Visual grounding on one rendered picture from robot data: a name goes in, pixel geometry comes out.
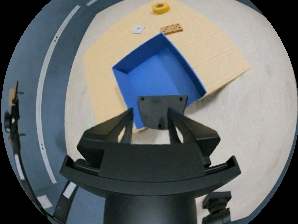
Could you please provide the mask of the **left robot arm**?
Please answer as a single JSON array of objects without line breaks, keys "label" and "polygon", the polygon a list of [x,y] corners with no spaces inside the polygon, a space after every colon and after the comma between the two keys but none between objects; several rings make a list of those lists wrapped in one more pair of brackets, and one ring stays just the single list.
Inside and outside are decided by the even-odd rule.
[{"label": "left robot arm", "polygon": [[[78,186],[73,184],[72,181],[67,180],[63,190],[61,190],[59,200],[56,202],[55,212],[52,213],[52,216],[48,212],[45,212],[43,206],[41,206],[39,200],[37,200],[35,193],[33,193],[31,185],[28,183],[23,163],[21,163],[19,135],[17,135],[16,131],[17,117],[13,115],[15,115],[15,108],[11,108],[11,113],[8,111],[4,112],[4,129],[5,132],[11,133],[13,161],[15,161],[16,172],[17,176],[19,176],[21,186],[23,186],[24,192],[27,193],[27,196],[29,197],[29,200],[33,202],[33,205],[35,205],[36,208],[39,209],[40,212],[52,222],[52,224],[65,224],[65,221],[67,221],[65,218],[68,216],[69,208],[71,208],[74,193],[76,193]],[[16,125],[11,124],[11,121]],[[9,128],[11,128],[11,131],[9,131]]]}]

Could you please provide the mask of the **yellow tape roll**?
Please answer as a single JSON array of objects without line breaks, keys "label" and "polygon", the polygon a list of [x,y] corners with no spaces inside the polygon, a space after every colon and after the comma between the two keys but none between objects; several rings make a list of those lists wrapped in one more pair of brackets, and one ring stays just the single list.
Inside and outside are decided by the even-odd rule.
[{"label": "yellow tape roll", "polygon": [[170,6],[168,3],[157,3],[154,4],[152,8],[156,14],[166,14],[166,12],[170,11]]}]

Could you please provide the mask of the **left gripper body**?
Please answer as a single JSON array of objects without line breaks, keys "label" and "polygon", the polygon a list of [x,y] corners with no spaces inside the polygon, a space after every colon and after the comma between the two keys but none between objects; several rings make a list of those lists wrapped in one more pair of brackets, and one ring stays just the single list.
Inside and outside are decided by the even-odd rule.
[{"label": "left gripper body", "polygon": [[[16,104],[16,105],[13,105]],[[15,115],[19,119],[19,100],[13,100],[12,108],[15,108]]]}]

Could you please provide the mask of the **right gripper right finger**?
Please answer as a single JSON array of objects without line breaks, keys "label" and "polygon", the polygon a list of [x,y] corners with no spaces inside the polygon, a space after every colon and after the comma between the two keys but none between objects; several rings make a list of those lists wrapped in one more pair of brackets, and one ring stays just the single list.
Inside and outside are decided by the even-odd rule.
[{"label": "right gripper right finger", "polygon": [[[172,123],[173,121],[173,123]],[[202,156],[210,157],[220,144],[221,137],[216,129],[206,127],[198,121],[181,115],[180,112],[174,111],[168,107],[168,131],[170,144],[182,144],[178,137],[177,129],[182,135],[182,143],[197,143],[200,145]]]}]

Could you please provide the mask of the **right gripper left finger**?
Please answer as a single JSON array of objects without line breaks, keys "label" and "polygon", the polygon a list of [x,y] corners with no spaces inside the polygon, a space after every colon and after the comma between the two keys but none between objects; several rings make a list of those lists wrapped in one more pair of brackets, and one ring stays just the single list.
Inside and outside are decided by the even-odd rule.
[{"label": "right gripper left finger", "polygon": [[118,136],[120,136],[122,129],[125,128],[120,143],[132,144],[133,120],[133,107],[130,107],[120,113],[120,115],[86,129],[86,131],[82,133],[81,139],[104,140],[105,143],[118,143]]}]

